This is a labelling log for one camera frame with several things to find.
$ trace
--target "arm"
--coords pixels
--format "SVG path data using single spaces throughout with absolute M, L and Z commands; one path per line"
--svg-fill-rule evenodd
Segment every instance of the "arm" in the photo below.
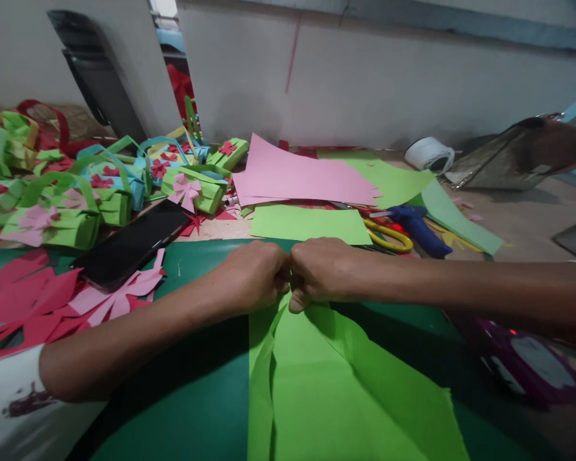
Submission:
M 486 263 L 409 259 L 337 239 L 295 245 L 300 274 L 291 311 L 311 299 L 435 305 L 499 319 L 542 334 L 576 332 L 575 263 Z
M 42 382 L 63 401 L 105 400 L 190 332 L 272 304 L 288 290 L 287 264 L 275 244 L 239 247 L 212 272 L 153 304 L 45 346 Z

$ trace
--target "table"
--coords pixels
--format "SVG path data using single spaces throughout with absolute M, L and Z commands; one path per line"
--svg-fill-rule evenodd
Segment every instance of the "table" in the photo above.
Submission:
M 382 160 L 398 168 L 412 169 L 403 160 L 403 152 L 375 152 Z M 511 247 L 502 247 L 495 255 L 502 262 L 558 262 L 575 257 L 555 244 L 551 237 L 576 224 L 576 188 L 554 177 L 545 179 L 530 191 L 470 190 L 451 191 L 475 206 L 474 214 L 485 221 L 479 224 L 503 238 Z M 177 241 L 200 241 L 212 238 L 252 238 L 251 220 L 239 217 L 237 221 L 206 221 L 200 235 L 179 237 Z M 455 249 L 447 259 L 481 260 L 483 255 Z

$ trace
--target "tape roll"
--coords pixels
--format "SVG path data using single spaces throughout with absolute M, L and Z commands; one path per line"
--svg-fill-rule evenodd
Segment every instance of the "tape roll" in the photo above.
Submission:
M 454 150 L 428 137 L 416 141 L 405 151 L 405 160 L 419 170 L 440 175 L 446 173 L 454 160 Z

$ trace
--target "scissor handle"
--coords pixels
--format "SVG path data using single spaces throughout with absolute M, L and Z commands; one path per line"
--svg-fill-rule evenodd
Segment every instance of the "scissor handle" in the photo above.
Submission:
M 366 220 L 366 219 L 363 219 L 363 222 L 372 231 L 381 232 L 384 235 L 388 235 L 389 237 L 393 237 L 395 240 L 399 240 L 403 244 L 402 247 L 399 247 L 399 246 L 394 245 L 390 242 L 387 242 L 384 239 L 381 239 L 380 237 L 375 235 L 373 232 L 369 231 L 369 235 L 370 235 L 371 239 L 375 243 L 380 245 L 381 247 L 387 248 L 387 249 L 394 251 L 396 253 L 409 253 L 414 248 L 414 242 L 412 240 L 410 240 L 409 238 L 407 238 L 405 235 L 400 234 L 395 230 L 389 229 L 388 227 L 380 226 L 379 224 L 376 224 L 376 223 L 369 221 L 369 220 Z

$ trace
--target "wall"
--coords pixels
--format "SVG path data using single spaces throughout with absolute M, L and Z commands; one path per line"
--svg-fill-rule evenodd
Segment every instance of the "wall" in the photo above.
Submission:
M 47 17 L 52 9 L 85 14 L 102 30 L 148 136 L 180 124 L 146 0 L 0 0 L 0 106 L 40 99 L 86 107 Z
M 576 54 L 308 12 L 286 94 L 299 12 L 177 6 L 214 141 L 256 131 L 304 145 L 405 148 L 429 135 L 453 144 L 576 100 Z

